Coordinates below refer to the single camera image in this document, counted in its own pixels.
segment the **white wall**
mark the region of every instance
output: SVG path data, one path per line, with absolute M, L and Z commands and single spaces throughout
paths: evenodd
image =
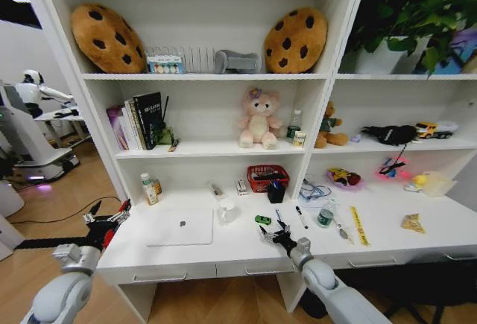
M 23 79 L 25 69 L 39 71 L 45 85 L 58 91 L 70 93 L 63 73 L 55 60 L 42 30 L 0 21 L 0 79 L 15 84 Z M 56 101 L 41 101 L 43 112 L 60 108 Z M 50 138 L 46 127 L 38 122 L 42 132 Z M 60 136 L 72 131 L 67 121 L 54 121 Z
M 474 156 L 455 179 L 458 183 L 447 196 L 477 211 L 477 156 Z

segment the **cookie pillow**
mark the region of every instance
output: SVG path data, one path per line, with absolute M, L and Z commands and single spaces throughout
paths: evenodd
M 71 21 L 80 50 L 103 72 L 141 73 L 145 69 L 141 39 L 114 10 L 100 4 L 81 4 Z
M 273 73 L 308 71 L 320 58 L 328 26 L 313 7 L 293 10 L 279 20 L 265 39 L 265 65 Z

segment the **white laptop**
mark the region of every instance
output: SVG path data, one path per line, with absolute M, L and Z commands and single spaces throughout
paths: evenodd
M 213 215 L 212 209 L 145 212 L 142 214 L 142 241 L 146 246 L 211 244 Z

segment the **pink teddy bear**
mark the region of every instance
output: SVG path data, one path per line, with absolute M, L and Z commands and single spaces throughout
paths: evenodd
M 280 106 L 278 92 L 263 92 L 258 88 L 249 88 L 242 100 L 247 115 L 238 124 L 244 129 L 238 141 L 241 147 L 252 147 L 253 143 L 262 143 L 264 149 L 275 149 L 277 138 L 272 130 L 278 130 L 283 122 L 272 117 Z

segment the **yellow toy truck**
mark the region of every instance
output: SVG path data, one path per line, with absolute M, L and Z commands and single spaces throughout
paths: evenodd
M 454 135 L 458 125 L 453 121 L 439 121 L 432 123 L 430 121 L 421 121 L 416 124 L 417 134 L 421 139 L 447 139 Z

